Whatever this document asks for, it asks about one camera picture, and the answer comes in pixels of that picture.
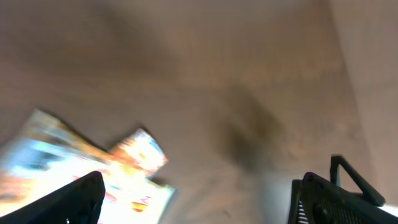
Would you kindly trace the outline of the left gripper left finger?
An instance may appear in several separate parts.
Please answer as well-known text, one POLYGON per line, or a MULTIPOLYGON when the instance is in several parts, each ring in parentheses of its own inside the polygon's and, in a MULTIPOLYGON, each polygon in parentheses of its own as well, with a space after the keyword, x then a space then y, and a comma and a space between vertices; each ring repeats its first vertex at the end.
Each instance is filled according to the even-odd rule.
POLYGON ((93 171, 1 217, 1 224, 97 224, 104 196, 103 176, 93 171))

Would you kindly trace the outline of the small orange snack packet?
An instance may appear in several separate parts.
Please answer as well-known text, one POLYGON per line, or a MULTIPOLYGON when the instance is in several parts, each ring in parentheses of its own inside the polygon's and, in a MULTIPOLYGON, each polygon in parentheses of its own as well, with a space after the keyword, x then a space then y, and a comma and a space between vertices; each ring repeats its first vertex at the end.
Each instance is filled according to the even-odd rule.
POLYGON ((151 178, 169 161, 155 138, 145 127, 117 143, 110 154, 123 165, 128 174, 139 174, 151 178))

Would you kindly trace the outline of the large yellow snack bag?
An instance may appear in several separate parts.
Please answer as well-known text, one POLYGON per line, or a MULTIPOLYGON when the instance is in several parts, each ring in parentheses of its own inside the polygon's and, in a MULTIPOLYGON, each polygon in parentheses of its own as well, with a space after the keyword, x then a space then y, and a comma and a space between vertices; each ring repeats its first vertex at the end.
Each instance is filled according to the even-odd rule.
POLYGON ((1 215, 98 171, 105 196, 99 223, 158 223, 175 195, 166 184, 128 174, 123 165, 61 119, 34 110, 1 148, 1 215))

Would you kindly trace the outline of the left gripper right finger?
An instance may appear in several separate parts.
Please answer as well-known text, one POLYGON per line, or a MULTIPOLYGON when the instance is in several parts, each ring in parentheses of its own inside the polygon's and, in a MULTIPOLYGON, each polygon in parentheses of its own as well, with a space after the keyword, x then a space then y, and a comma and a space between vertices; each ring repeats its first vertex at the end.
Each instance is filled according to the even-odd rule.
POLYGON ((330 179, 305 173, 292 181, 288 224, 397 224, 397 217, 381 209, 385 198, 341 155, 331 156, 330 179), (340 185, 339 167, 344 168, 360 193, 340 185))

